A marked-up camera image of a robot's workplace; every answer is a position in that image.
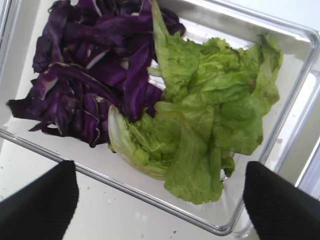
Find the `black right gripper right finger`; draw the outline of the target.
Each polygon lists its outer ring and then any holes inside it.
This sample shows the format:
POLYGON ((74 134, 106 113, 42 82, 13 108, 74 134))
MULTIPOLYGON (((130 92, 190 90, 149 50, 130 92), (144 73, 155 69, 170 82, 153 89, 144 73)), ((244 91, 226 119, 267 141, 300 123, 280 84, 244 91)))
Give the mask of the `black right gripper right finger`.
POLYGON ((246 166, 243 201, 261 240, 320 238, 320 202, 260 162, 246 166))

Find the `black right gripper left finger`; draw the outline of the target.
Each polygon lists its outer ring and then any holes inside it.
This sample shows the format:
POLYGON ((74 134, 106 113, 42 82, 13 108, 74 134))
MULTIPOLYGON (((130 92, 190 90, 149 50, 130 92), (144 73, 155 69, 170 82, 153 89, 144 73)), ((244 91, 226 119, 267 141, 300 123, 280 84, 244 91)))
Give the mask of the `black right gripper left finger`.
POLYGON ((61 240, 79 201, 76 166, 62 161, 0 203, 2 240, 61 240))

